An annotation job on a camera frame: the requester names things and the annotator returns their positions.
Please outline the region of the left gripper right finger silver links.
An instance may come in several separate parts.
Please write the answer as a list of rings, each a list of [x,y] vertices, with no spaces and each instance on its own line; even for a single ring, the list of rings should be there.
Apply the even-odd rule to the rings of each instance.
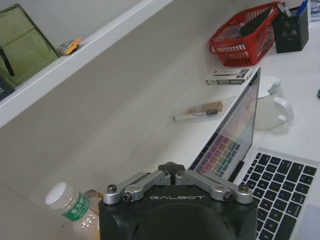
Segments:
[[[193,170],[179,170],[175,174],[175,184],[195,185],[217,201],[236,201],[240,204],[251,204],[253,202],[253,192],[247,185],[236,185],[209,172],[197,173]]]

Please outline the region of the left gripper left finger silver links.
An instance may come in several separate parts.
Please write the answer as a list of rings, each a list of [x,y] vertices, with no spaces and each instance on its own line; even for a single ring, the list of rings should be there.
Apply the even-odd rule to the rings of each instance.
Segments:
[[[172,162],[166,162],[159,165],[154,172],[138,172],[119,183],[107,185],[103,193],[103,202],[117,204],[120,201],[133,203],[141,200],[151,188],[171,184],[172,167]]]

